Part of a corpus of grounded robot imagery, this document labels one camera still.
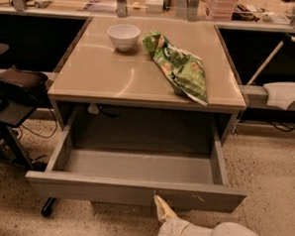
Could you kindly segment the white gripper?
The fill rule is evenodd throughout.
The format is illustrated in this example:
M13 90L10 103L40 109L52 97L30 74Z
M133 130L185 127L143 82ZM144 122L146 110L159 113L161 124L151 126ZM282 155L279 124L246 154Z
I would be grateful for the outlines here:
M163 223L157 236L211 236L212 229L177 218L173 209L159 195L153 196L158 220Z

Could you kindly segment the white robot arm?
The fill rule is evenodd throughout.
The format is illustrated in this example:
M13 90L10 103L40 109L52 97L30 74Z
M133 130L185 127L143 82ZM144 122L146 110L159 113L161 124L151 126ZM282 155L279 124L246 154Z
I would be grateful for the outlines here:
M161 222L157 236L259 236L238 223L224 222L213 229L194 225L179 218L160 196L155 195L154 202Z

